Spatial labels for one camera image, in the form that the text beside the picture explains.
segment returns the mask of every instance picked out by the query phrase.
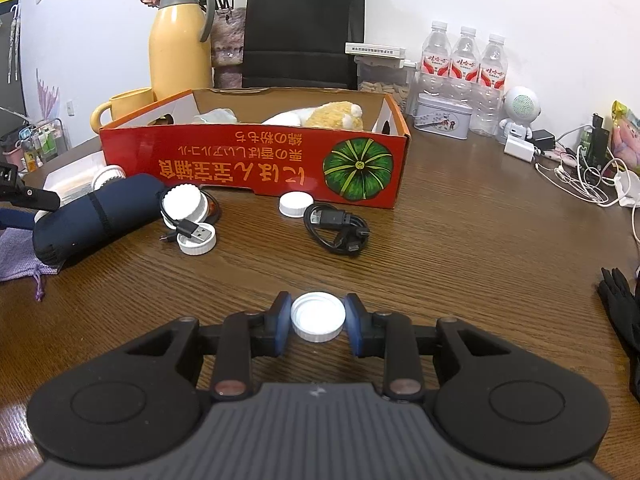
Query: gray ribbed panel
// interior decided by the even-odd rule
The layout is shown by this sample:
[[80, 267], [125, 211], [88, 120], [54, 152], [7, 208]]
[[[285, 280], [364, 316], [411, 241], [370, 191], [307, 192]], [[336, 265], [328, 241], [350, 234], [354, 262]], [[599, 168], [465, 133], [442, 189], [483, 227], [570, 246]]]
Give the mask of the gray ribbed panel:
[[424, 412], [371, 384], [265, 384], [217, 404], [182, 446], [121, 470], [49, 461], [31, 480], [605, 480], [590, 463], [552, 472], [485, 465], [451, 447]]

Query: green pumpkin illustration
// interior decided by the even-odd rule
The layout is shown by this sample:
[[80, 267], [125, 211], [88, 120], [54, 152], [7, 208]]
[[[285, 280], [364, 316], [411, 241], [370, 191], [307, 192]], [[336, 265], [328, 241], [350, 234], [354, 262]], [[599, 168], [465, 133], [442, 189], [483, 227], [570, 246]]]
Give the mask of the green pumpkin illustration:
[[394, 158], [386, 146], [368, 137], [344, 140], [322, 163], [331, 191], [355, 202], [375, 197], [391, 181]]

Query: wood grain tabletop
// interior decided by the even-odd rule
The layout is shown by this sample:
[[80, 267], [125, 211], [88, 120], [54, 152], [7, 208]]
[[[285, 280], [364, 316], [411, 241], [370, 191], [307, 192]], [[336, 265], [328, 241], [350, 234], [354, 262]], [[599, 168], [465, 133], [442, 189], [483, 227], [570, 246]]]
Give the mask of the wood grain tabletop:
[[[596, 464], [640, 478], [640, 406], [628, 360], [595, 292], [600, 267], [632, 276], [630, 213], [573, 199], [492, 139], [415, 133], [394, 210], [348, 208], [372, 236], [356, 259], [333, 256], [284, 218], [277, 199], [219, 190], [215, 250], [197, 258], [163, 244], [156, 221], [46, 278], [0, 283], [0, 478], [40, 463], [25, 420], [44, 381], [178, 316], [220, 322], [294, 297], [356, 292], [370, 309], [433, 324], [453, 315], [583, 374], [606, 394], [611, 423]], [[429, 386], [436, 379], [424, 358]], [[201, 383], [210, 374], [206, 360]], [[356, 361], [343, 333], [323, 345], [291, 337], [286, 355], [255, 360], [255, 381], [374, 381], [382, 361]]]

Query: red cardboard box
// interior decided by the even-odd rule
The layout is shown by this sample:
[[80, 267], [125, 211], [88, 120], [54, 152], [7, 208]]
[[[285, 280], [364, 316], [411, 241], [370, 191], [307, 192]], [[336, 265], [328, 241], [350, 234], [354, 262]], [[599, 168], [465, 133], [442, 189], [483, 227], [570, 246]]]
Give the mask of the red cardboard box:
[[[287, 110], [336, 101], [362, 107], [364, 132], [261, 124]], [[215, 108], [233, 110], [241, 123], [190, 124]], [[268, 88], [184, 92], [108, 124], [100, 140], [107, 163], [127, 175], [271, 196], [306, 191], [322, 202], [392, 208], [410, 134], [386, 94]]]

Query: black paper bag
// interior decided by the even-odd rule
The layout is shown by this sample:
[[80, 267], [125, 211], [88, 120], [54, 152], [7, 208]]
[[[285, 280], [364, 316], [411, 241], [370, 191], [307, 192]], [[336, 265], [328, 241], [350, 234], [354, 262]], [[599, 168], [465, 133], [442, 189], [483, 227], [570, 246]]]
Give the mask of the black paper bag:
[[242, 86], [357, 87], [364, 0], [247, 0]]

